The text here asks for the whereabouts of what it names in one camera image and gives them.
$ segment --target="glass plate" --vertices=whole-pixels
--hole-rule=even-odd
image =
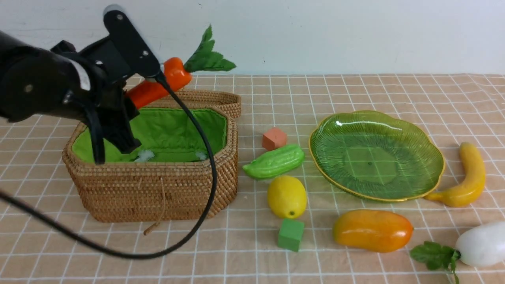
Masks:
[[[361,198],[398,202],[435,190],[445,159],[417,126],[376,111],[327,117],[309,138],[323,176]]]

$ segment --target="orange cube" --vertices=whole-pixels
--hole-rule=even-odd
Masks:
[[[267,132],[263,133],[263,148],[267,151],[272,151],[287,144],[287,134],[277,127],[270,128]]]

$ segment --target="white radish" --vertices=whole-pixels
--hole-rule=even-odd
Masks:
[[[456,241],[460,260],[473,267],[492,266],[505,260],[505,221],[493,222],[464,232]]]
[[[410,251],[416,261],[429,270],[445,269],[452,272],[456,284],[456,262],[473,267],[492,266],[505,260],[505,221],[492,222],[464,232],[454,248],[434,242],[424,242]]]

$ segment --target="green leaves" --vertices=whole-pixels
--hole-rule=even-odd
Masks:
[[[224,59],[221,53],[213,51],[214,44],[212,26],[209,25],[201,37],[200,45],[184,64],[184,69],[192,73],[196,71],[230,71],[237,67],[233,62]]]
[[[412,259],[425,263],[428,270],[438,270],[443,268],[452,272],[456,284],[460,283],[456,275],[456,262],[461,258],[459,251],[434,242],[424,242],[422,245],[414,247],[410,251]]]

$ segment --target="black cable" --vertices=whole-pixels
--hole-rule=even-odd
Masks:
[[[212,149],[211,145],[209,144],[209,141],[207,140],[207,136],[205,135],[204,131],[202,130],[200,124],[196,120],[196,118],[193,116],[193,114],[190,112],[190,110],[186,107],[186,105],[179,99],[179,97],[174,93],[174,91],[170,88],[170,85],[168,84],[165,75],[160,72],[158,77],[156,78],[156,81],[163,86],[167,90],[167,92],[174,98],[174,100],[181,106],[181,108],[184,110],[186,115],[191,119],[193,124],[195,125],[196,129],[200,133],[200,136],[202,140],[204,141],[205,147],[207,148],[207,154],[209,156],[209,162],[211,164],[211,169],[212,169],[212,187],[211,187],[211,194],[209,196],[209,201],[207,201],[207,205],[204,208],[203,213],[201,214],[200,218],[196,222],[195,226],[191,231],[178,243],[174,244],[173,246],[156,252],[156,253],[151,253],[151,254],[129,254],[129,253],[122,253],[119,251],[111,250],[108,249],[104,246],[101,246],[97,243],[94,243],[88,239],[85,239],[78,234],[74,233],[73,231],[69,230],[68,228],[64,227],[63,225],[57,223],[56,221],[52,220],[51,218],[45,216],[44,214],[36,211],[34,208],[27,206],[26,204],[23,204],[19,200],[7,195],[3,191],[0,191],[0,199],[3,199],[4,201],[12,204],[14,207],[16,207],[19,210],[22,210],[33,217],[39,219],[46,225],[53,227],[54,229],[60,231],[62,234],[66,235],[67,237],[74,239],[78,243],[81,243],[85,246],[88,246],[91,249],[94,249],[96,251],[102,252],[104,254],[110,255],[110,256],[115,256],[119,258],[125,258],[125,259],[153,259],[153,258],[158,258],[165,256],[180,247],[182,247],[186,242],[188,242],[193,235],[198,231],[200,228],[201,224],[205,221],[205,218],[207,217],[207,214],[209,213],[212,202],[214,201],[214,196],[216,195],[216,187],[217,187],[217,179],[218,179],[218,174],[217,174],[217,169],[216,169],[216,163],[214,161],[214,155],[212,154]]]
[[[68,100],[68,102],[73,102],[79,105],[84,110],[89,125],[100,126],[100,118],[98,117],[98,113],[96,112],[94,104],[91,101],[83,99],[79,96],[75,96],[70,90],[68,91],[67,95],[65,95],[65,99]],[[91,144],[93,144],[93,158],[95,162],[101,164],[105,163],[105,144],[103,129],[101,127],[90,127],[89,134],[91,138]]]

